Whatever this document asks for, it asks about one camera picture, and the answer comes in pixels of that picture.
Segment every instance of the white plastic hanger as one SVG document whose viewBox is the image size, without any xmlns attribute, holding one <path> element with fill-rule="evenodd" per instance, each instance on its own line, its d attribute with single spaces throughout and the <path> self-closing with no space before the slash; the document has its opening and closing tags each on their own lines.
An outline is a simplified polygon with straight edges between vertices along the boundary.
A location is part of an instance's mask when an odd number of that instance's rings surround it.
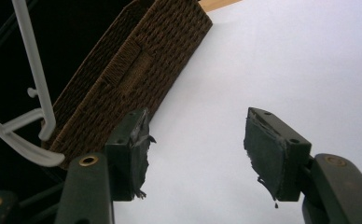
<svg viewBox="0 0 362 224">
<path fill-rule="evenodd" d="M 0 137 L 27 160 L 42 166 L 56 166 L 64 160 L 63 154 L 37 147 L 14 133 L 15 130 L 29 123 L 38 119 L 44 119 L 45 124 L 38 137 L 45 141 L 48 140 L 53 133 L 56 120 L 53 114 L 47 81 L 45 80 L 44 70 L 35 42 L 35 35 L 26 1 L 12 0 L 12 4 L 15 8 L 15 15 L 21 30 L 21 37 L 23 38 L 24 47 L 35 81 L 35 89 L 29 88 L 27 92 L 32 98 L 38 95 L 41 108 L 29 111 L 5 124 L 0 123 Z"/>
</svg>

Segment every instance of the wicker basket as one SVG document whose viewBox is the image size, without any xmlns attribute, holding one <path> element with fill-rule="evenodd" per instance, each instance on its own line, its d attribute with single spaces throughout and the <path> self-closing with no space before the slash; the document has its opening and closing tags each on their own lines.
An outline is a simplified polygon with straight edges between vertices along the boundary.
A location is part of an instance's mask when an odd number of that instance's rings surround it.
<svg viewBox="0 0 362 224">
<path fill-rule="evenodd" d="M 196 0 L 132 1 L 55 102 L 57 127 L 43 147 L 63 153 L 67 169 L 100 151 L 129 111 L 155 113 L 211 26 Z"/>
</svg>

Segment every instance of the woven texture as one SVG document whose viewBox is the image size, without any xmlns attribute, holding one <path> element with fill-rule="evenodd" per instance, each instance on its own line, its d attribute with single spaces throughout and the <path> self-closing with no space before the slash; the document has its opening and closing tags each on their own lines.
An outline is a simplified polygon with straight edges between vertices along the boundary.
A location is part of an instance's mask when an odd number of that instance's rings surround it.
<svg viewBox="0 0 362 224">
<path fill-rule="evenodd" d="M 155 113 L 212 22 L 194 0 L 126 6 L 80 65 L 53 109 L 57 127 L 43 147 L 69 162 L 100 151 L 121 119 Z"/>
</svg>

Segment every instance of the brown woven basket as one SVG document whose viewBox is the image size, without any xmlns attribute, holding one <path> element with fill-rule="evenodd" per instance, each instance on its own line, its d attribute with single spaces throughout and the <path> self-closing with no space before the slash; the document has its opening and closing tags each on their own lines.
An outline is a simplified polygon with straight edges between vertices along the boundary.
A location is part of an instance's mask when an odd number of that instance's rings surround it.
<svg viewBox="0 0 362 224">
<path fill-rule="evenodd" d="M 53 109 L 57 127 L 43 147 L 61 165 L 100 151 L 126 113 L 155 113 L 212 26 L 196 0 L 134 0 L 80 65 Z"/>
</svg>

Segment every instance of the white table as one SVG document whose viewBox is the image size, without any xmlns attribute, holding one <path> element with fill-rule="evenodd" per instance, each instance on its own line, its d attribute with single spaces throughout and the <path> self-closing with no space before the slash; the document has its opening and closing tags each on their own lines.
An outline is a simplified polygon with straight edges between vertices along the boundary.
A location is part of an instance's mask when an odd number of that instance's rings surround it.
<svg viewBox="0 0 362 224">
<path fill-rule="evenodd" d="M 214 26 L 151 121 L 147 198 L 118 224 L 303 223 L 274 208 L 243 146 L 249 106 L 271 111 L 362 172 L 362 1 L 243 0 Z"/>
</svg>

